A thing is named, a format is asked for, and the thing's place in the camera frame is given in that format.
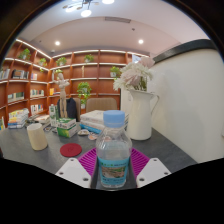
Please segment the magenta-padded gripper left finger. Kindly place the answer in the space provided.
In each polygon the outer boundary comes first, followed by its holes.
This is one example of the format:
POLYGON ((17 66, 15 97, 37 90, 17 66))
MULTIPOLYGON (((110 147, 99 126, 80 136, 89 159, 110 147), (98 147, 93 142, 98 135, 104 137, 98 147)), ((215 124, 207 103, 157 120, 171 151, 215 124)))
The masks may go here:
POLYGON ((70 158, 56 172, 65 180, 84 188, 93 188, 97 182, 97 154, 93 148, 79 158, 70 158))

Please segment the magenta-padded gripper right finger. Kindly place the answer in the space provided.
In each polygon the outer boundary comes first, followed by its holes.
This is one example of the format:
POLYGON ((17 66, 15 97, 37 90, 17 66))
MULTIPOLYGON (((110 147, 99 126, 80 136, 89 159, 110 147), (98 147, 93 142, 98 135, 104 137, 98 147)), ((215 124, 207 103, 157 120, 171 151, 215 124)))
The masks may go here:
POLYGON ((130 162, 138 188, 171 174, 158 158, 149 158, 135 148, 132 149, 130 162))

